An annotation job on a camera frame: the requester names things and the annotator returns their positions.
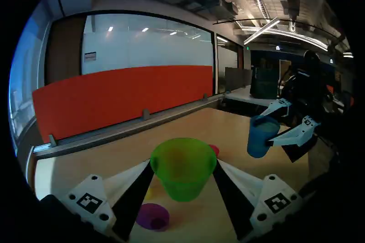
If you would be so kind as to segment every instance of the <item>glass wall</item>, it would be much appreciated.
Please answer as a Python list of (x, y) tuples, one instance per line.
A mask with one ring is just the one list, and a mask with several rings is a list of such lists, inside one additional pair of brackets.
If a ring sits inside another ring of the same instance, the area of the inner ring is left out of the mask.
[(166, 19), (133, 14), (88, 16), (82, 74), (159, 65), (213, 66), (211, 33)]
[(225, 68), (238, 68), (238, 45), (217, 35), (218, 93), (225, 92)]
[(41, 2), (26, 23), (12, 60), (9, 118), (15, 143), (35, 115), (31, 93), (38, 88), (39, 60), (50, 19), (49, 12)]

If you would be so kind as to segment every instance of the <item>ceiling light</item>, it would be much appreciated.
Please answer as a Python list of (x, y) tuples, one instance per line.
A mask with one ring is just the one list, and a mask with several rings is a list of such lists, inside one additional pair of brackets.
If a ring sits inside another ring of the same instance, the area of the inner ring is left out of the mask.
[(252, 41), (253, 39), (257, 38), (262, 33), (268, 31), (270, 28), (272, 28), (273, 26), (277, 25), (279, 22), (280, 22), (280, 19), (278, 17), (272, 19), (270, 21), (270, 23), (264, 25), (262, 28), (260, 28), (258, 31), (256, 31), (256, 33), (252, 34), (248, 39), (246, 39), (246, 41), (244, 41), (243, 44), (244, 45), (248, 44), (250, 41)]
[[(255, 26), (243, 26), (241, 29), (244, 30), (244, 31), (259, 31), (261, 28), (255, 27)], [(310, 38), (310, 37), (307, 37), (307, 36), (304, 36), (304, 35), (300, 35), (300, 34), (293, 33), (293, 32), (281, 31), (281, 30), (278, 30), (278, 29), (269, 29), (269, 30), (266, 30), (265, 33), (291, 37), (291, 38), (294, 38), (294, 39), (305, 41), (307, 43), (310, 43), (314, 46), (317, 46), (317, 47), (321, 48), (322, 50), (328, 51), (326, 44), (324, 44), (323, 42), (321, 42), (317, 39)]]
[(221, 40), (221, 41), (224, 41), (224, 42), (228, 42), (228, 40), (223, 39), (223, 38), (221, 38), (221, 37), (219, 37), (219, 36), (217, 36), (217, 39), (218, 39), (218, 40)]

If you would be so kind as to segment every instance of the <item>table surface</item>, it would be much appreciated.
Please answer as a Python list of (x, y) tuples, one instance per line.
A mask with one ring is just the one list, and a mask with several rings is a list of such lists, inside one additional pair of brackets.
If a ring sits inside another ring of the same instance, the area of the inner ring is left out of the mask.
[(262, 98), (254, 98), (250, 94), (251, 86), (247, 85), (245, 88), (239, 88), (231, 93), (225, 94), (227, 99), (233, 99), (241, 102), (252, 103), (262, 106), (269, 106), (274, 99), (262, 99)]
[[(98, 147), (37, 162), (35, 190), (38, 198), (48, 193), (66, 194), (88, 175), (107, 179), (149, 158), (153, 149), (165, 140), (188, 137), (214, 144), (219, 158), (251, 175), (264, 178), (277, 174), (298, 191), (308, 181), (308, 156), (292, 163), (284, 150), (271, 147), (255, 159), (247, 154), (250, 118), (205, 108), (169, 123)], [(151, 198), (170, 213), (170, 228), (156, 233), (135, 224), (130, 242), (237, 242), (224, 202), (211, 177), (200, 196), (192, 202), (175, 202), (154, 176)]]

